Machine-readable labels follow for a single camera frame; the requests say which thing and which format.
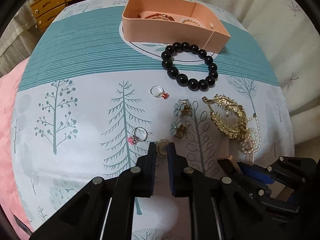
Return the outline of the gold leaf hair comb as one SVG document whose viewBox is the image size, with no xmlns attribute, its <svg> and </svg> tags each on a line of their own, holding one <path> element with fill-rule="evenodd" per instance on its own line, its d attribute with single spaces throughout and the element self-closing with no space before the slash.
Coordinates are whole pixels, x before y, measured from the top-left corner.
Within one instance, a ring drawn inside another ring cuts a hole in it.
<svg viewBox="0 0 320 240">
<path fill-rule="evenodd" d="M 229 139 L 244 141 L 247 133 L 247 116 L 242 105 L 233 99 L 216 94 L 212 99 L 202 97 L 210 111 L 210 119 Z"/>
</svg>

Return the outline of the pink jewelry box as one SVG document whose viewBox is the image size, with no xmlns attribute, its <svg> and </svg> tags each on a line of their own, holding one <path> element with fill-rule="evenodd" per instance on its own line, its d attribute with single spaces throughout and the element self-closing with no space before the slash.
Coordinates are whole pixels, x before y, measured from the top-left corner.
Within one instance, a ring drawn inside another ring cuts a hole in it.
<svg viewBox="0 0 320 240">
<path fill-rule="evenodd" d="M 128 0 L 122 23 L 129 42 L 188 42 L 219 53 L 231 38 L 207 6 L 185 0 Z"/>
</svg>

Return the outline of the blue flower hair clip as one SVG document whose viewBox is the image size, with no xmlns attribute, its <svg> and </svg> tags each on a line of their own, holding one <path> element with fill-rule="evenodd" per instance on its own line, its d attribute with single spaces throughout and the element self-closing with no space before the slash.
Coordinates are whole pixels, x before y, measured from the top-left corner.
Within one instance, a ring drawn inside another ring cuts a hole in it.
<svg viewBox="0 0 320 240">
<path fill-rule="evenodd" d="M 188 99 L 179 99 L 174 104 L 174 116 L 192 116 L 193 110 Z"/>
</svg>

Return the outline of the tree print bed sheet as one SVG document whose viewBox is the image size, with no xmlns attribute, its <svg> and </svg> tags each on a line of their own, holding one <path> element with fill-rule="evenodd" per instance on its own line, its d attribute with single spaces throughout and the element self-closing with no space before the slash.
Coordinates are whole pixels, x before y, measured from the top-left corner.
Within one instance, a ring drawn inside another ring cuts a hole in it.
<svg viewBox="0 0 320 240">
<path fill-rule="evenodd" d="M 167 76 L 161 43 L 124 40 L 128 0 L 86 0 L 63 9 L 44 32 L 22 75 L 11 121 L 14 177 L 32 230 L 38 229 L 92 178 L 114 178 L 136 164 L 149 143 L 174 142 L 189 165 L 211 178 L 223 176 L 218 157 L 225 137 L 202 97 L 224 94 L 242 105 L 258 141 L 254 162 L 293 156 L 289 111 L 278 80 L 252 35 L 229 12 L 210 9 L 231 38 L 213 55 L 218 77 L 207 91 L 192 92 Z M 150 94 L 161 86 L 169 97 Z M 174 116 L 188 99 L 192 116 Z M 187 130 L 170 134 L 178 120 Z M 130 145 L 135 127 L 148 138 Z"/>
</svg>

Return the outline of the pink blanket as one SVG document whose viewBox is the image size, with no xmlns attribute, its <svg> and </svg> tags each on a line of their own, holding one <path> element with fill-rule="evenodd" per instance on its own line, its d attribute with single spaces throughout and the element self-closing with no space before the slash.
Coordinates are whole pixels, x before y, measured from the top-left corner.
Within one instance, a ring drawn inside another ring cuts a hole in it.
<svg viewBox="0 0 320 240">
<path fill-rule="evenodd" d="M 20 239 L 29 239 L 29 235 L 18 226 L 15 218 L 28 228 L 31 228 L 31 224 L 21 204 L 12 168 L 11 118 L 18 85 L 28 61 L 23 60 L 1 77 L 1 206 Z"/>
</svg>

